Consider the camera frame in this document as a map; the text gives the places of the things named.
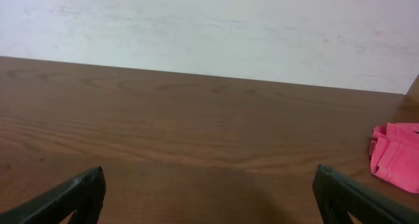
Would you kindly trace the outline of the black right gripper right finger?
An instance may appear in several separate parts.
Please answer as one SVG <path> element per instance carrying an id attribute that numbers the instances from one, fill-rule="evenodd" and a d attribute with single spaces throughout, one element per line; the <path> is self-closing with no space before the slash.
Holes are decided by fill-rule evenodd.
<path id="1" fill-rule="evenodd" d="M 402 206 L 333 167 L 320 164 L 312 184 L 325 224 L 361 223 L 417 224 L 418 213 Z"/>

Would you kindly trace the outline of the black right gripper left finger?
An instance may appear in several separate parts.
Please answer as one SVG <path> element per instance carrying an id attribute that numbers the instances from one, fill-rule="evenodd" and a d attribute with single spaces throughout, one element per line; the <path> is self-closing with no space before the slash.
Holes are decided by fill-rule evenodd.
<path id="1" fill-rule="evenodd" d="M 100 166 L 90 168 L 47 192 L 1 214 L 2 223 L 98 222 L 106 184 Z"/>

